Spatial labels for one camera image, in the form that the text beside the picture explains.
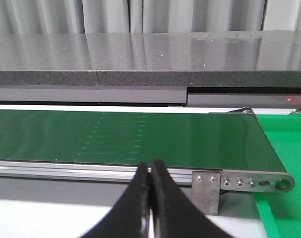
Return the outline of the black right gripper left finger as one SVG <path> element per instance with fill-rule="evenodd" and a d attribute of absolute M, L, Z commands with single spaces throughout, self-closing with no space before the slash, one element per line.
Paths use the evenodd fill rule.
<path fill-rule="evenodd" d="M 146 163 L 137 166 L 130 184 L 109 213 L 83 238 L 147 238 L 150 207 Z"/>

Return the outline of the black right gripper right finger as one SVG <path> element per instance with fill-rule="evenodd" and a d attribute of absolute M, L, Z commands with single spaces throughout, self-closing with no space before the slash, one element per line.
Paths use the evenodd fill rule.
<path fill-rule="evenodd" d="M 150 178 L 155 237 L 231 237 L 193 205 L 173 181 L 162 160 L 153 161 Z"/>

